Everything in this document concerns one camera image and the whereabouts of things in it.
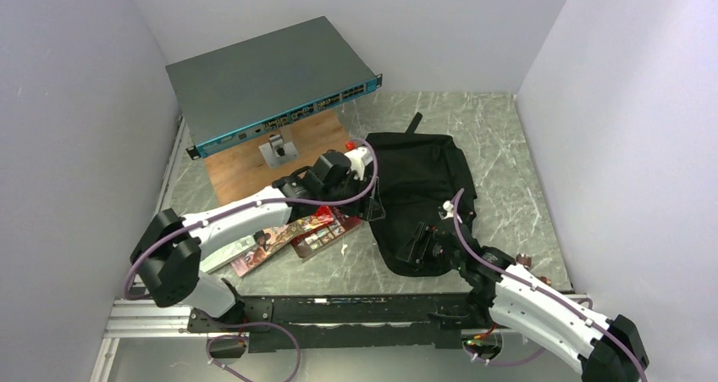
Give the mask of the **red snack packet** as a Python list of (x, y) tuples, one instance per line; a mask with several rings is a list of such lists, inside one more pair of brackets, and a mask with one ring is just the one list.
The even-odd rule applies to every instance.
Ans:
[(323, 227), (324, 225), (332, 224), (333, 222), (334, 215), (331, 208), (322, 206), (314, 214), (306, 218), (303, 228), (305, 230), (315, 230)]

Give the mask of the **black student backpack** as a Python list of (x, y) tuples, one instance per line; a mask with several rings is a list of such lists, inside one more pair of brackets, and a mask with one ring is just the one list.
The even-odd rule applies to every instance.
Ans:
[(378, 157), (377, 190), (385, 217), (369, 223), (379, 253), (391, 272), (406, 277), (446, 274), (450, 266), (433, 257), (422, 263), (400, 260), (402, 248), (413, 243), (420, 223), (439, 223), (439, 208), (464, 189), (459, 208), (469, 226), (476, 216), (472, 171), (464, 152), (446, 134), (414, 131), (413, 120), (403, 132), (372, 132), (366, 141)]

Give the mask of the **dark red book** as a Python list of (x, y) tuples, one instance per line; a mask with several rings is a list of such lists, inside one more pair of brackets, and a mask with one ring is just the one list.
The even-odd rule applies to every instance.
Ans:
[(330, 208), (329, 212), (331, 220), (327, 224), (297, 236), (290, 242), (295, 254), (302, 261), (314, 257), (362, 224), (359, 218), (346, 216), (336, 208)]

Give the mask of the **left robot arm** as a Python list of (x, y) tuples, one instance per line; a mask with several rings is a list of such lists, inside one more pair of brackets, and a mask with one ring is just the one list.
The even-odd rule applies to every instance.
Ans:
[(252, 196), (200, 213), (157, 213), (130, 255), (124, 297), (139, 277), (158, 307), (184, 303), (204, 312), (223, 331), (236, 329), (244, 303), (227, 281), (205, 274), (201, 260), (260, 230), (291, 224), (333, 207), (365, 221), (378, 219), (378, 157), (365, 141), (347, 152), (322, 154), (312, 166), (274, 181)]

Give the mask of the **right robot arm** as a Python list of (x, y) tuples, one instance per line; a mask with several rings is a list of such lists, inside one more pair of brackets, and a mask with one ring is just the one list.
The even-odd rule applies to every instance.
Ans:
[(454, 269), (470, 286), (467, 317), (524, 334), (562, 359), (583, 381), (645, 381), (649, 365), (636, 324), (608, 318), (562, 295), (500, 249), (481, 246), (449, 219), (420, 223), (396, 258), (414, 269)]

